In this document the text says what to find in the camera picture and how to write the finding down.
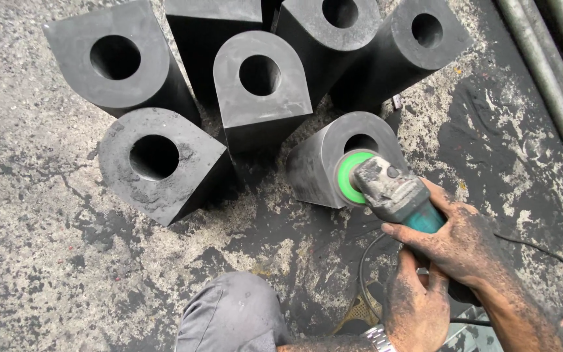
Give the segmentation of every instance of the angle grinder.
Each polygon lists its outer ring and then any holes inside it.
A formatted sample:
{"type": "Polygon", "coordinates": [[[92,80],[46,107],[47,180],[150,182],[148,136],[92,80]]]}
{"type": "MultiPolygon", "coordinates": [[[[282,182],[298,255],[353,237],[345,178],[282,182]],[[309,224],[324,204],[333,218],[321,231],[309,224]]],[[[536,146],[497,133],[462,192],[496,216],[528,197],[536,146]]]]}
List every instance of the angle grinder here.
{"type": "MultiPolygon", "coordinates": [[[[420,232],[434,234],[446,218],[429,201],[425,184],[407,170],[399,170],[378,153],[355,149],[342,156],[336,166],[334,180],[338,195],[349,205],[369,207],[385,222],[403,224],[420,232]]],[[[418,261],[428,268],[429,260],[414,251],[418,261]]],[[[481,306],[473,292],[453,279],[449,294],[454,300],[481,306]]]]}

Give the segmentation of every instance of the forearm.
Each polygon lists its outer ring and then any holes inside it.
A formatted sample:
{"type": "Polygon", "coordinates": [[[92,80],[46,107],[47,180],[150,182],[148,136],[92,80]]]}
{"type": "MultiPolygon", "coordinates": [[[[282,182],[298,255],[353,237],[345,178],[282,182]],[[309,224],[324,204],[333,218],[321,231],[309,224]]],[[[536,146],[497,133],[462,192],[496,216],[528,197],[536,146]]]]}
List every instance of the forearm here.
{"type": "Polygon", "coordinates": [[[296,345],[277,348],[277,352],[376,352],[373,344],[359,336],[328,336],[309,341],[300,341],[296,345]]]}
{"type": "Polygon", "coordinates": [[[525,292],[515,274],[500,283],[484,283],[475,290],[506,352],[563,352],[560,332],[536,301],[525,292]]]}

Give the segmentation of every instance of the gray pants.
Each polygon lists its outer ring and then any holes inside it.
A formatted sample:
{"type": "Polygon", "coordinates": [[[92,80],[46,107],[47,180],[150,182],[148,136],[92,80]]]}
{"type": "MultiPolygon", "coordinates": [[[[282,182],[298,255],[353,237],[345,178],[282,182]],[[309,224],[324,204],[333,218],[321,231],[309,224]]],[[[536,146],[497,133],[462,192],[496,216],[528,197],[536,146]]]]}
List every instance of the gray pants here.
{"type": "Polygon", "coordinates": [[[184,308],[175,352],[275,351],[290,343],[277,293],[248,272],[210,281],[184,308]]]}

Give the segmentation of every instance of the green grinding disc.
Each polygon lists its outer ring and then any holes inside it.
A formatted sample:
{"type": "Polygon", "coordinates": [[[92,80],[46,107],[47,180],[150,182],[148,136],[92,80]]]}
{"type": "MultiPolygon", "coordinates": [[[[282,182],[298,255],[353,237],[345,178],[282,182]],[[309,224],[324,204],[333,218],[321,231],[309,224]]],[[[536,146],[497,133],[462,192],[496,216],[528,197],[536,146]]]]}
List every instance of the green grinding disc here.
{"type": "Polygon", "coordinates": [[[336,168],[336,179],[338,180],[338,189],[342,196],[346,197],[349,201],[356,204],[366,204],[364,195],[361,192],[356,191],[353,186],[351,186],[351,181],[349,181],[349,173],[354,166],[363,163],[366,159],[375,154],[364,150],[357,150],[349,152],[342,156],[338,162],[338,167],[336,168]]]}

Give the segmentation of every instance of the grinder body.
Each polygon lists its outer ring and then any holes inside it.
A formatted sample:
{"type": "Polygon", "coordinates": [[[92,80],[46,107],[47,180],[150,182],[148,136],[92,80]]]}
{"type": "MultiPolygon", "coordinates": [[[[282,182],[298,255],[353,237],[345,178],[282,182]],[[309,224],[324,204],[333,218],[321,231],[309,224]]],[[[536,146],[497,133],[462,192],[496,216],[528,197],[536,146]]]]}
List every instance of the grinder body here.
{"type": "MultiPolygon", "coordinates": [[[[351,185],[364,195],[365,205],[380,220],[403,224],[427,234],[438,232],[446,223],[443,214],[429,200],[430,192],[425,184],[378,155],[354,165],[348,177],[351,185]]],[[[428,268],[428,258],[416,250],[413,252],[428,268]]],[[[457,281],[451,280],[449,294],[459,302],[481,306],[470,288],[457,281]]]]}

